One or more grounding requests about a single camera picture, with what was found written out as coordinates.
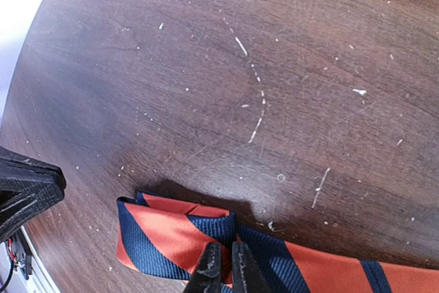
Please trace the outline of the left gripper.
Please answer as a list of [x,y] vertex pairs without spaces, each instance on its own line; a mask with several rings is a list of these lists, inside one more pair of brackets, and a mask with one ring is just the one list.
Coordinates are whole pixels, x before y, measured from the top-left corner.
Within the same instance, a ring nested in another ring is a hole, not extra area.
[[1,148],[1,241],[64,199],[66,180],[55,165]]

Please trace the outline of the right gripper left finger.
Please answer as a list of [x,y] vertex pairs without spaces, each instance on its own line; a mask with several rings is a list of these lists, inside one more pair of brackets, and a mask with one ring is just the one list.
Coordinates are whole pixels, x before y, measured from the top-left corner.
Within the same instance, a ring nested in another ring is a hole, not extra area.
[[206,245],[184,293],[219,293],[222,289],[222,249],[218,243]]

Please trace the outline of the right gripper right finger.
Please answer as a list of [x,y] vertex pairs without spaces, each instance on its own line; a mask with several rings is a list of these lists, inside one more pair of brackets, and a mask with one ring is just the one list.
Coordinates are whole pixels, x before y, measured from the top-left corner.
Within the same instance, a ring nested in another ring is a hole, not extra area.
[[244,242],[232,247],[233,290],[238,293],[270,293],[271,289]]

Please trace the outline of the red navy striped tie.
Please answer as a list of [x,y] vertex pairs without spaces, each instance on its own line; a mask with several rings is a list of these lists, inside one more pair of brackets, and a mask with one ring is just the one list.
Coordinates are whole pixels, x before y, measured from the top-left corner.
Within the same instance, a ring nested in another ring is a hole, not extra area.
[[117,200],[117,258],[143,274],[187,281],[208,243],[222,249],[222,291],[231,292],[232,246],[244,242],[273,292],[437,292],[436,270],[305,248],[237,220],[234,212],[138,193]]

